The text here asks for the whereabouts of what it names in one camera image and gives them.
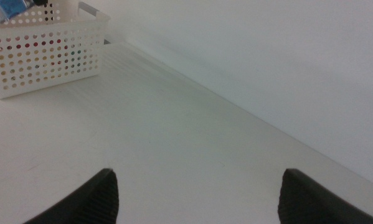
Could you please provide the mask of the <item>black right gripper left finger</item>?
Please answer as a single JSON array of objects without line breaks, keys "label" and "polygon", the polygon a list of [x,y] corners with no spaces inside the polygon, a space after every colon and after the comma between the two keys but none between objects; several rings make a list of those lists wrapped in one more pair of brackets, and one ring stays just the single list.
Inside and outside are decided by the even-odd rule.
[{"label": "black right gripper left finger", "polygon": [[119,211],[118,181],[105,168],[27,224],[115,224]]}]

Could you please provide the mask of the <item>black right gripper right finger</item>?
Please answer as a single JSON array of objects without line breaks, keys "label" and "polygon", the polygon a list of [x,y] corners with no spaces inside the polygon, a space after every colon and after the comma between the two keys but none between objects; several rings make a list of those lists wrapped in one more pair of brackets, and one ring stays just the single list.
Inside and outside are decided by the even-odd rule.
[{"label": "black right gripper right finger", "polygon": [[373,216],[298,169],[283,173],[278,216],[281,224],[373,224]]}]

